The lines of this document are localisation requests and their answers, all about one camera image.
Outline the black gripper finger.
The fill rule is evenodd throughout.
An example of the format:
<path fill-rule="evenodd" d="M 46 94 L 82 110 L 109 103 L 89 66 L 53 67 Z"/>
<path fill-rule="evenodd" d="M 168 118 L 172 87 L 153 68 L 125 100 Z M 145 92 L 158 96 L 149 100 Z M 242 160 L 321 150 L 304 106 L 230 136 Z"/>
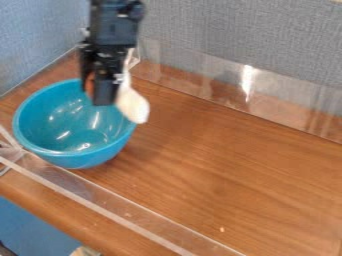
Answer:
<path fill-rule="evenodd" d="M 124 73 L 104 66 L 96 68 L 93 102 L 97 106 L 108 106 L 116 102 L 124 80 Z"/>
<path fill-rule="evenodd" d="M 82 88 L 86 88 L 88 78 L 94 70 L 94 53 L 92 50 L 79 50 Z"/>

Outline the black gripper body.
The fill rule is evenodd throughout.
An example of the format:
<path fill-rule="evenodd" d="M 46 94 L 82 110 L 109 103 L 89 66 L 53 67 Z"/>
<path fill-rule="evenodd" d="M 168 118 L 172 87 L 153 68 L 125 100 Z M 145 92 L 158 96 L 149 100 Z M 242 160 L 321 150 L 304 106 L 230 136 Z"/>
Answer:
<path fill-rule="evenodd" d="M 125 56 L 138 45 L 140 23 L 146 14 L 142 0 L 90 0 L 89 34 L 81 49 L 90 47 L 101 61 Z"/>

